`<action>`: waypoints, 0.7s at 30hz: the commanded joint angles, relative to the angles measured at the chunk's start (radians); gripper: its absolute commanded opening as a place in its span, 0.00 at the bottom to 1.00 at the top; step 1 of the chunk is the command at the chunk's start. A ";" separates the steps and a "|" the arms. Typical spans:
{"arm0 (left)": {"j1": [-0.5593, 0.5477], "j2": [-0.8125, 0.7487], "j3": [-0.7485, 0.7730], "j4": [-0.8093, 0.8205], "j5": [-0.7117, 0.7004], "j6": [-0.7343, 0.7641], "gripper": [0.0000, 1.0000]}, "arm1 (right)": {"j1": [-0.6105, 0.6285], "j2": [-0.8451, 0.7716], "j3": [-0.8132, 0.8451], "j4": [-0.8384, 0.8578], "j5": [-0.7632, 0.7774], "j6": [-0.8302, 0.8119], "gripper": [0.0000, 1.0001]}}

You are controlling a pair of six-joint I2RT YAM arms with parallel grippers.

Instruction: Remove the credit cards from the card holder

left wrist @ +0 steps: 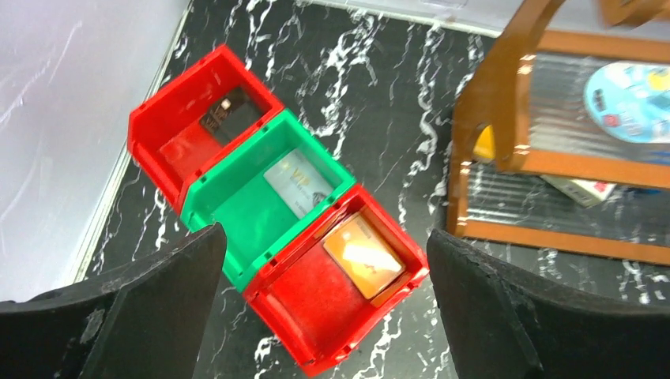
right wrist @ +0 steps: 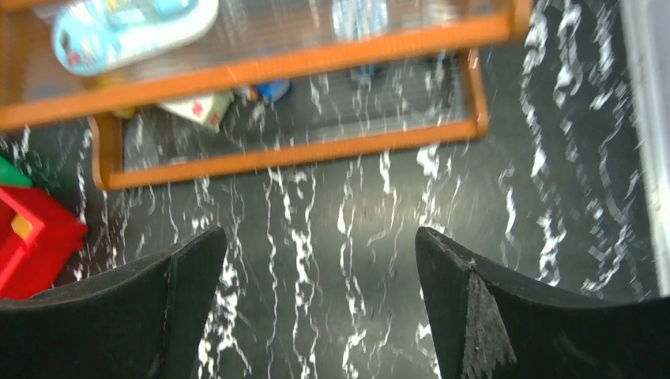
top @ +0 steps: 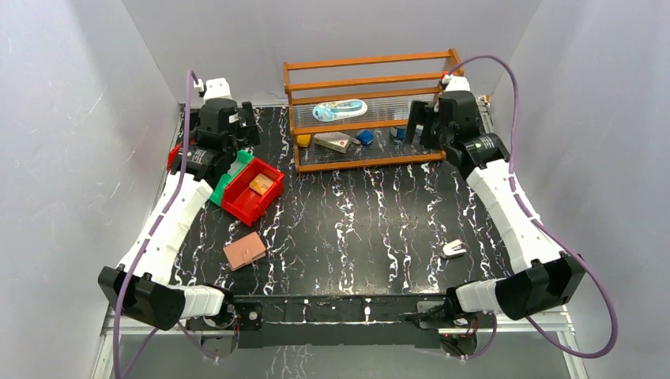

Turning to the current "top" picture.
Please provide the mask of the pink leather card holder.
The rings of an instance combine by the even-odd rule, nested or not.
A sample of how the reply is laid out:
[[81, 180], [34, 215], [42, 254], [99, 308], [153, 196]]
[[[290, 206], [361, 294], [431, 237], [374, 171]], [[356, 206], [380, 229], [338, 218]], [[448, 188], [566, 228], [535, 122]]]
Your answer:
[[224, 254], [232, 271], [251, 265], [266, 255], [267, 248], [257, 232], [236, 240], [224, 247]]

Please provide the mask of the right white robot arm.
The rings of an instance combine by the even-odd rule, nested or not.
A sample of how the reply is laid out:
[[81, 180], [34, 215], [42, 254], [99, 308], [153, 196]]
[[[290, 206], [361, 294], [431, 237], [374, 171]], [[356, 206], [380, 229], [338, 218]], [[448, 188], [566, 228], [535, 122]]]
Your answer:
[[469, 91], [444, 92], [433, 102], [412, 101], [405, 131], [413, 140], [422, 126], [420, 144], [446, 153], [447, 161], [468, 183], [502, 238], [512, 274], [451, 287], [441, 308], [433, 311], [456, 327], [477, 313], [503, 314], [519, 320], [567, 304], [585, 269], [577, 259], [542, 232], [538, 216], [517, 203], [521, 187], [509, 172], [510, 153], [500, 137], [483, 133], [475, 96]]

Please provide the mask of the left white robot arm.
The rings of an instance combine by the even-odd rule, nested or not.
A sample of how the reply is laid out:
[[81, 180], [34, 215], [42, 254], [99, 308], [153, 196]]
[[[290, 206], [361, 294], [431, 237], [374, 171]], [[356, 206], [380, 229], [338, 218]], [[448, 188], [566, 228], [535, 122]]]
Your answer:
[[186, 172], [185, 158], [179, 162], [181, 167], [167, 176], [159, 202], [134, 246], [116, 267], [105, 266], [98, 276], [114, 310], [114, 333], [119, 333], [122, 317], [154, 330], [170, 330], [198, 317], [205, 317], [216, 328], [228, 328], [239, 316], [230, 291], [212, 284], [170, 283], [184, 238], [214, 192], [202, 176]]

